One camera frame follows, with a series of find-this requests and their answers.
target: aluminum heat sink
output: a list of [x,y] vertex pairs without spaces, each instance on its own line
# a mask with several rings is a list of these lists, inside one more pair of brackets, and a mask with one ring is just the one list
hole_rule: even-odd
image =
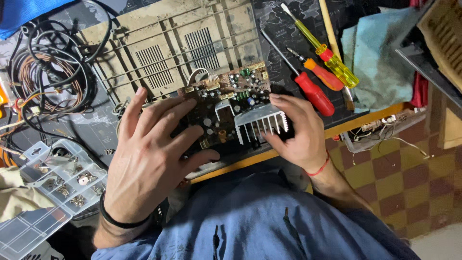
[[267,134],[267,131],[271,132],[271,134],[277,131],[280,134],[281,128],[285,132],[289,130],[286,114],[272,104],[267,104],[235,116],[234,124],[236,125],[237,136],[241,144],[244,144],[241,134],[242,127],[245,129],[245,134],[249,142],[250,135],[248,128],[252,131],[255,140],[258,140],[257,135],[260,135],[260,138],[262,138],[262,131],[265,134]]

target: checkered floor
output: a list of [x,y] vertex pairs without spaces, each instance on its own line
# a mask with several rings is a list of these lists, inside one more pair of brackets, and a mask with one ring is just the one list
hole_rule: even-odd
[[[439,128],[430,123],[430,129]],[[439,149],[438,132],[426,131],[425,121],[399,137],[434,157],[424,160],[416,148],[392,140],[356,154],[353,165],[342,142],[328,139],[326,147],[351,186],[399,236],[414,238],[462,222],[462,147]]]

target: small circuit board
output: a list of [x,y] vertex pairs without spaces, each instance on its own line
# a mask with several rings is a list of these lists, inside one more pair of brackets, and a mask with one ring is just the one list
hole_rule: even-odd
[[202,149],[237,140],[234,117],[264,106],[271,93],[265,62],[220,74],[215,81],[201,80],[178,89],[178,95],[197,100],[187,115],[189,125],[200,125]]

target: black wristband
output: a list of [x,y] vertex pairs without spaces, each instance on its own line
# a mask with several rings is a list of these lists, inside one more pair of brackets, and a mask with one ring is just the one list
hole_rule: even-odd
[[104,208],[104,196],[105,196],[105,194],[106,194],[106,191],[104,191],[101,194],[101,197],[99,198],[99,212],[101,212],[101,215],[104,217],[104,219],[107,222],[113,224],[116,227],[119,227],[119,228],[122,228],[122,229],[133,229],[133,228],[139,227],[142,224],[146,223],[146,221],[151,216],[151,215],[149,215],[149,216],[147,216],[147,218],[145,218],[144,220],[141,220],[140,222],[137,222],[137,223],[120,223],[120,222],[117,222],[116,220],[114,220],[109,215],[109,213],[107,213],[107,211]]

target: red string bracelet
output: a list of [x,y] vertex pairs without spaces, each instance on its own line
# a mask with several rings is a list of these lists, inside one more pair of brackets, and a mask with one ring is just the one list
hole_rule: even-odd
[[322,172],[324,170],[324,168],[327,166],[327,163],[329,162],[329,151],[326,150],[326,153],[327,153],[327,159],[326,159],[326,162],[324,163],[324,165],[321,167],[321,169],[319,169],[319,171],[317,171],[316,173],[307,173],[305,171],[305,173],[308,175],[308,176],[316,176],[318,175],[320,172]]

